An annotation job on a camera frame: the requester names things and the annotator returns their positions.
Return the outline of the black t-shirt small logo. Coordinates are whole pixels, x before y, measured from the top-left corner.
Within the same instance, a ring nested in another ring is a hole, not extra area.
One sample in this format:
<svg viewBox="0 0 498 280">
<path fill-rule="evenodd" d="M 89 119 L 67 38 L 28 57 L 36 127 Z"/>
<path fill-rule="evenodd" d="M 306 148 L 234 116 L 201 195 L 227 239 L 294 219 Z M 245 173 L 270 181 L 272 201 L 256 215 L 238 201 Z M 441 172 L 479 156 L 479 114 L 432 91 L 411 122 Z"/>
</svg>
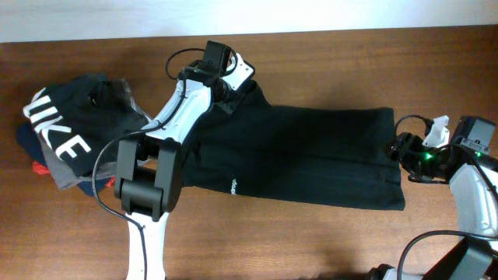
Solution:
<svg viewBox="0 0 498 280">
<path fill-rule="evenodd" d="M 345 208 L 405 208 L 399 165 L 384 152 L 390 107 L 321 110 L 270 104 L 250 81 L 233 113 L 213 107 L 182 146 L 183 183 L 210 191 Z"/>
</svg>

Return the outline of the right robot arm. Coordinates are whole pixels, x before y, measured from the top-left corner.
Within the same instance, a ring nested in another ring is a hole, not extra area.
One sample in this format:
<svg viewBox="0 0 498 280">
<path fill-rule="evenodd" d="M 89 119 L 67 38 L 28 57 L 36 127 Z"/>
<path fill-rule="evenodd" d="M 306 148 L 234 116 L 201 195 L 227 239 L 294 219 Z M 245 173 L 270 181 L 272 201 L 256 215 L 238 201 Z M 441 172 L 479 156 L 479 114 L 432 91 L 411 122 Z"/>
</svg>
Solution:
<svg viewBox="0 0 498 280">
<path fill-rule="evenodd" d="M 408 172 L 409 181 L 448 185 L 456 204 L 458 229 L 434 230 L 412 239 L 397 266 L 381 264 L 367 279 L 495 279 L 497 277 L 497 160 L 489 154 L 496 124 L 477 116 L 425 119 L 425 136 L 398 133 L 386 155 Z M 403 271 L 409 251 L 432 236 L 456 236 L 458 243 L 423 274 Z"/>
</svg>

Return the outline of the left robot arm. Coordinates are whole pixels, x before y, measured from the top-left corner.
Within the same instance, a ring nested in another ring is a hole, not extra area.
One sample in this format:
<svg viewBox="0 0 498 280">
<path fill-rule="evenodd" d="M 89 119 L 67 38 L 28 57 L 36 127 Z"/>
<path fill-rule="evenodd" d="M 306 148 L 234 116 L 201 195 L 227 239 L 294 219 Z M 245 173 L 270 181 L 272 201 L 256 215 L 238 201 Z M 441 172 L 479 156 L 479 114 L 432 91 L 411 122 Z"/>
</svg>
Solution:
<svg viewBox="0 0 498 280">
<path fill-rule="evenodd" d="M 178 73 L 174 93 L 152 122 L 118 144 L 114 195 L 128 222 L 129 279 L 166 278 L 165 228 L 182 188 L 181 146 L 214 106 L 233 113 L 255 73 L 225 44 L 210 40 L 202 53 Z"/>
</svg>

